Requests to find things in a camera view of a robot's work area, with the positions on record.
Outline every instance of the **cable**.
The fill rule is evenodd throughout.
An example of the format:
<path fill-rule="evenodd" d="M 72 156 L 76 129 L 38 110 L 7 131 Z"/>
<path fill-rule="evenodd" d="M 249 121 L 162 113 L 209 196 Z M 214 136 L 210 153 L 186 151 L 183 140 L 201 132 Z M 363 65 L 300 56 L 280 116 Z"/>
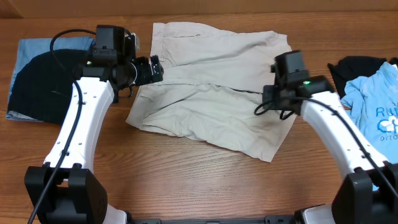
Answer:
<path fill-rule="evenodd" d="M 352 128 L 349 126 L 349 124 L 347 123 L 347 121 L 346 121 L 336 110 L 334 110 L 332 107 L 330 107 L 330 106 L 328 106 L 328 105 L 322 103 L 321 101 L 314 100 L 314 99 L 311 99 L 311 98 L 306 98 L 306 97 L 281 97 L 281 98 L 279 99 L 279 101 L 282 101 L 282 100 L 300 100 L 300 101 L 306 100 L 306 101 L 309 101 L 309 102 L 312 102 L 312 103 L 316 103 L 316 104 L 318 104 L 318 105 L 321 105 L 321 106 L 323 106 L 324 108 L 326 108 L 326 109 L 328 109 L 329 111 L 331 111 L 334 115 L 336 115 L 336 116 L 340 119 L 340 121 L 346 126 L 347 130 L 349 131 L 349 133 L 352 135 L 352 137 L 354 138 L 355 142 L 356 142 L 357 145 L 359 146 L 359 149 L 363 152 L 363 154 L 365 155 L 365 157 L 366 157 L 366 158 L 368 159 L 368 161 L 372 164 L 372 166 L 374 167 L 374 169 L 376 170 L 376 172 L 379 174 L 379 176 L 381 177 L 381 179 L 383 180 L 383 182 L 386 183 L 387 188 L 391 191 L 391 193 L 395 196 L 395 198 L 398 199 L 398 194 L 397 194 L 396 190 L 394 189 L 394 187 L 393 187 L 393 186 L 391 185 L 391 183 L 388 181 L 387 177 L 382 173 L 382 171 L 380 170 L 380 167 L 377 166 L 377 164 L 375 163 L 375 161 L 372 159 L 372 157 L 370 156 L 370 153 L 368 153 L 367 150 L 363 147 L 361 141 L 360 141 L 360 140 L 358 139 L 358 137 L 355 135 L 354 131 L 353 131 Z M 276 102 L 275 100 L 269 100 L 269 101 L 266 101 L 266 102 L 261 103 L 261 104 L 256 108 L 256 110 L 254 111 L 254 114 L 255 114 L 255 115 L 258 115 L 258 116 L 264 114 L 265 112 L 269 111 L 269 108 L 270 108 L 270 107 L 268 107 L 268 108 L 267 108 L 266 110 L 264 110 L 264 111 L 261 111 L 260 113 L 257 113 L 257 111 L 258 111 L 260 108 L 262 108 L 263 106 L 268 105 L 268 104 L 270 104 L 270 103 L 275 103 L 275 102 Z"/>
<path fill-rule="evenodd" d="M 55 59 L 55 61 L 56 61 L 56 63 L 58 64 L 58 66 L 63 70 L 64 75 L 68 75 L 68 74 L 67 74 L 67 69 L 62 65 L 62 63 L 59 61 L 59 59 L 58 59 L 57 56 L 55 55 L 55 52 L 54 52 L 54 49 L 53 49 L 53 45 L 54 45 L 54 42 L 56 41 L 56 39 L 57 39 L 58 37 L 62 36 L 63 34 L 70 33 L 70 32 L 86 32 L 86 33 L 93 34 L 93 35 L 96 34 L 96 33 L 93 32 L 93 31 L 85 30 L 85 29 L 70 29 L 70 30 L 65 30 L 65 31 L 63 31 L 63 32 L 61 32 L 61 33 L 59 33 L 59 34 L 57 34 L 57 35 L 51 40 L 51 43 L 50 43 L 50 51 L 51 51 L 52 57 Z M 30 215 L 29 221 L 27 222 L 28 224 L 32 224 L 32 223 L 33 223 L 33 221 L 34 221 L 34 219 L 35 219 L 35 216 L 36 216 L 36 214 L 37 214 L 37 211 L 39 210 L 40 205 L 42 204 L 43 199 L 44 199 L 46 193 L 49 191 L 49 188 L 50 188 L 50 186 L 52 185 L 52 183 L 53 183 L 53 181 L 54 181 L 54 178 L 55 178 L 55 176 L 56 176 L 56 174 L 57 174 L 59 168 L 61 167 L 62 162 L 63 162 L 65 156 L 67 155 L 70 142 L 72 141 L 73 134 L 75 133 L 77 124 L 78 124 L 78 122 L 79 122 L 79 118 L 80 118 L 80 114 L 81 114 L 81 108 L 82 108 L 82 105 L 83 105 L 83 94 L 81 93 L 81 89 L 80 89 L 79 83 L 78 83 L 76 80 L 74 80 L 72 76 L 70 76 L 70 78 L 72 79 L 73 84 L 75 84 L 76 89 L 77 89 L 77 92 L 78 92 L 78 96 L 79 96 L 79 98 L 78 98 L 78 108 L 77 108 L 76 118 L 75 118 L 75 121 L 73 122 L 72 129 L 70 130 L 70 134 L 69 134 L 68 139 L 67 139 L 67 141 L 66 141 L 66 143 L 65 143 L 65 147 L 64 147 L 63 150 L 61 151 L 61 156 L 60 156 L 60 158 L 59 158 L 59 160 L 58 160 L 58 162 L 57 162 L 57 165 L 55 166 L 55 168 L 54 168 L 54 170 L 53 170 L 53 172 L 52 172 L 52 174 L 51 174 L 49 180 L 47 181 L 47 184 L 45 185 L 45 187 L 44 187 L 42 193 L 40 194 L 39 199 L 38 199 L 37 202 L 36 202 L 36 205 L 35 205 L 35 207 L 34 207 L 34 209 L 33 209 L 33 212 L 32 212 L 32 214 Z"/>

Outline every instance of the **wooden table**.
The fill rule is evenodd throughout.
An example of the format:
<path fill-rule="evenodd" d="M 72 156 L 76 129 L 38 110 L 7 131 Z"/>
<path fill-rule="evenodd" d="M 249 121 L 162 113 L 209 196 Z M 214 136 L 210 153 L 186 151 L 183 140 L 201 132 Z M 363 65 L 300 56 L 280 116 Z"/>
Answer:
<path fill-rule="evenodd" d="M 172 21 L 287 34 L 292 48 L 303 50 L 311 74 L 329 78 L 327 63 L 347 55 L 398 56 L 397 12 L 0 20 L 0 223 L 26 223 L 32 204 L 24 186 L 25 171 L 42 164 L 60 130 L 54 124 L 4 118 L 18 40 L 112 24 L 137 33 L 140 55 L 148 56 L 152 23 Z M 110 204 L 134 218 L 290 214 L 330 203 L 341 184 L 334 160 L 301 118 L 274 160 L 266 163 L 205 142 L 140 131 L 124 122 L 132 103 L 122 98 L 110 107 L 96 148 L 95 175 L 108 191 Z"/>

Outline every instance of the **blue denim cloth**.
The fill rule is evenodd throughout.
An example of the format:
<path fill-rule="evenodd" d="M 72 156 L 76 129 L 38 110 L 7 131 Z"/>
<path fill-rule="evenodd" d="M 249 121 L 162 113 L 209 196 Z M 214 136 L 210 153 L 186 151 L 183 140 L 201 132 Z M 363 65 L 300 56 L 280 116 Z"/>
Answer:
<path fill-rule="evenodd" d="M 348 81 L 341 99 L 355 125 L 387 159 L 398 163 L 398 70 L 387 62 L 371 77 Z"/>
<path fill-rule="evenodd" d="M 54 50 L 59 49 L 73 49 L 73 50 L 88 50 L 93 44 L 94 39 L 91 37 L 60 37 L 54 43 Z M 18 44 L 17 62 L 12 73 L 10 91 L 8 98 L 12 93 L 12 87 L 14 86 L 17 74 L 27 65 L 34 57 L 50 51 L 51 38 L 40 38 L 40 39 L 22 39 Z M 24 121 L 36 121 L 35 119 L 29 119 L 29 117 L 23 116 L 17 112 L 12 114 L 6 114 L 7 119 L 13 120 L 24 120 Z"/>

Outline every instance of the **black cable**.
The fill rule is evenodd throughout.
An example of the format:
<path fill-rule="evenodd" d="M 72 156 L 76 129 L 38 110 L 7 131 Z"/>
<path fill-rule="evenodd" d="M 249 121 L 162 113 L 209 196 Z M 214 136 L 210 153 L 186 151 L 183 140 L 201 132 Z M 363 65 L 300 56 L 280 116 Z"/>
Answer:
<path fill-rule="evenodd" d="M 57 35 L 51 40 L 51 43 L 50 43 L 50 51 L 51 51 L 52 57 L 55 59 L 55 61 L 56 61 L 56 63 L 58 64 L 58 66 L 63 70 L 64 75 L 68 75 L 67 69 L 62 65 L 62 63 L 59 61 L 59 59 L 58 59 L 57 56 L 55 55 L 55 52 L 54 52 L 54 49 L 53 49 L 53 45 L 54 45 L 55 40 L 56 40 L 58 37 L 60 37 L 60 36 L 63 35 L 63 34 L 70 33 L 70 32 L 86 32 L 86 33 L 93 34 L 93 35 L 96 34 L 96 33 L 93 32 L 93 31 L 85 30 L 85 29 L 70 29 L 70 30 L 66 30 L 66 31 L 63 31 L 63 32 L 57 34 Z M 56 174 L 57 174 L 59 168 L 61 167 L 62 162 L 63 162 L 65 156 L 67 155 L 70 142 L 72 141 L 73 134 L 75 133 L 77 124 L 78 124 L 78 122 L 79 122 L 79 118 L 80 118 L 80 114 L 81 114 L 81 108 L 82 108 L 82 106 L 83 106 L 83 94 L 81 93 L 81 89 L 80 89 L 79 83 L 78 83 L 75 79 L 73 79 L 73 77 L 72 77 L 71 75 L 69 75 L 69 77 L 72 79 L 73 84 L 75 84 L 76 89 L 77 89 L 77 92 L 78 92 L 78 96 L 79 96 L 79 98 L 78 98 L 79 102 L 78 102 L 78 108 L 77 108 L 76 118 L 75 118 L 75 121 L 73 122 L 72 129 L 70 130 L 70 134 L 69 134 L 68 139 L 67 139 L 67 141 L 66 141 L 66 143 L 65 143 L 65 147 L 64 147 L 63 150 L 61 151 L 61 156 L 60 156 L 60 158 L 59 158 L 59 160 L 58 160 L 58 162 L 57 162 L 57 165 L 55 166 L 55 168 L 54 168 L 54 170 L 53 170 L 53 172 L 52 172 L 52 174 L 51 174 L 49 180 L 47 181 L 47 184 L 45 185 L 45 187 L 44 187 L 42 193 L 40 194 L 39 199 L 37 200 L 37 202 L 36 202 L 36 204 L 35 204 L 35 207 L 34 207 L 34 209 L 33 209 L 33 212 L 32 212 L 32 214 L 30 215 L 29 221 L 27 222 L 28 224 L 32 224 L 32 223 L 33 223 L 33 221 L 34 221 L 34 219 L 35 219 L 35 216 L 36 216 L 36 214 L 37 214 L 37 211 L 39 210 L 40 205 L 42 204 L 43 199 L 44 199 L 46 193 L 49 191 L 50 186 L 53 184 L 54 178 L 55 178 L 55 176 L 56 176 Z"/>
<path fill-rule="evenodd" d="M 372 164 L 372 166 L 374 167 L 374 169 L 376 170 L 376 172 L 379 174 L 379 176 L 381 177 L 381 179 L 383 180 L 383 182 L 386 183 L 387 188 L 391 191 L 391 193 L 395 196 L 396 199 L 398 199 L 398 194 L 396 192 L 396 190 L 394 189 L 394 187 L 391 185 L 391 183 L 388 181 L 387 177 L 382 173 L 382 171 L 380 170 L 380 167 L 377 166 L 377 164 L 375 163 L 375 161 L 372 159 L 370 153 L 367 152 L 367 150 L 363 147 L 361 141 L 358 139 L 358 137 L 355 135 L 354 131 L 352 130 L 352 128 L 349 126 L 349 124 L 347 123 L 347 121 L 336 111 L 334 110 L 332 107 L 322 103 L 321 101 L 318 100 L 314 100 L 311 98 L 306 98 L 306 97 L 281 97 L 279 99 L 279 101 L 282 100 L 300 100 L 300 101 L 309 101 L 312 103 L 316 103 L 318 105 L 323 106 L 324 108 L 326 108 L 327 110 L 331 111 L 334 115 L 336 115 L 340 121 L 346 126 L 347 130 L 349 131 L 349 133 L 352 135 L 352 137 L 354 138 L 355 142 L 357 143 L 357 145 L 359 146 L 359 149 L 363 152 L 363 154 L 365 155 L 365 157 L 368 159 L 368 161 Z M 268 107 L 268 109 L 261 111 L 260 113 L 257 113 L 257 111 L 262 108 L 265 105 L 268 105 L 270 103 L 275 103 L 275 100 L 269 100 L 266 102 L 261 103 L 256 110 L 254 111 L 255 115 L 262 115 L 265 112 L 269 111 L 270 106 Z"/>

